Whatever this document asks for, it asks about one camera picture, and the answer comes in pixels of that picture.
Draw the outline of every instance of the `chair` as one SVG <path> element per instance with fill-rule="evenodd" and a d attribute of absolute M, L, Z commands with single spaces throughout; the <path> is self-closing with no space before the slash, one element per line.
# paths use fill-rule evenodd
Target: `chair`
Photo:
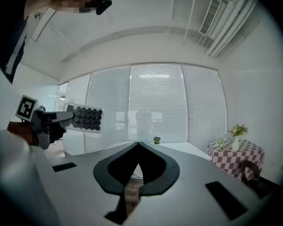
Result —
<path fill-rule="evenodd" d="M 254 179 L 248 180 L 245 175 L 245 169 L 250 168 L 254 173 Z M 266 183 L 260 180 L 260 170 L 252 161 L 244 160 L 242 163 L 242 178 L 241 181 L 250 187 L 260 199 L 271 193 L 273 190 Z"/>

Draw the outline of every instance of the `glass wall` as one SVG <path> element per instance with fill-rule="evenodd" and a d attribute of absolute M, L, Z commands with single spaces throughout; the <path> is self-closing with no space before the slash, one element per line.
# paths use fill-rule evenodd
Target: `glass wall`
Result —
<path fill-rule="evenodd" d="M 66 82 L 58 87 L 58 96 L 56 101 L 56 111 L 63 111 L 65 98 L 69 82 Z"/>
<path fill-rule="evenodd" d="M 161 143 L 190 142 L 206 152 L 208 141 L 227 130 L 218 71 L 196 65 L 147 63 L 93 72 L 69 82 L 65 102 L 104 111 L 100 133 L 64 135 L 70 154 L 154 137 Z"/>

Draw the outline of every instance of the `white vase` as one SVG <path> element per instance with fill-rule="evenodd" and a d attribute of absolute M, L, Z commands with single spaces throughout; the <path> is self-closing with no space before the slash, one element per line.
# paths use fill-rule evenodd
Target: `white vase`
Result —
<path fill-rule="evenodd" d="M 239 136 L 236 136 L 232 145 L 232 151 L 237 152 L 238 150 L 239 150 Z"/>

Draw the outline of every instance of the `red and white checkered tablecloth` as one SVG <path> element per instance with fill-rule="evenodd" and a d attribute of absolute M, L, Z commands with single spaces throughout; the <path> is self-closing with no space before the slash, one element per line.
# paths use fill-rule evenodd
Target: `red and white checkered tablecloth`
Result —
<path fill-rule="evenodd" d="M 256 146 L 248 140 L 239 140 L 239 150 L 237 152 L 224 152 L 221 148 L 216 147 L 217 141 L 209 141 L 208 155 L 212 157 L 212 163 L 229 173 L 231 176 L 241 180 L 242 162 L 244 160 L 255 163 L 260 171 L 262 170 L 264 151 L 261 147 Z M 232 149 L 233 141 L 225 141 L 224 145 Z M 246 169 L 246 177 L 252 179 L 252 170 Z"/>

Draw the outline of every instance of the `small plant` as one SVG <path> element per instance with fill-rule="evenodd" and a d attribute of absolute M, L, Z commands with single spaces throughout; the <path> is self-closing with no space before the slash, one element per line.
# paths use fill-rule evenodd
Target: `small plant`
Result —
<path fill-rule="evenodd" d="M 242 126 L 236 125 L 236 126 L 233 126 L 233 129 L 229 130 L 229 132 L 231 132 L 232 137 L 242 136 L 244 135 L 244 133 L 248 132 L 248 128 L 246 128 L 244 124 L 242 124 Z"/>
<path fill-rule="evenodd" d="M 159 144 L 160 143 L 160 137 L 154 137 L 153 141 L 154 141 L 154 144 Z"/>

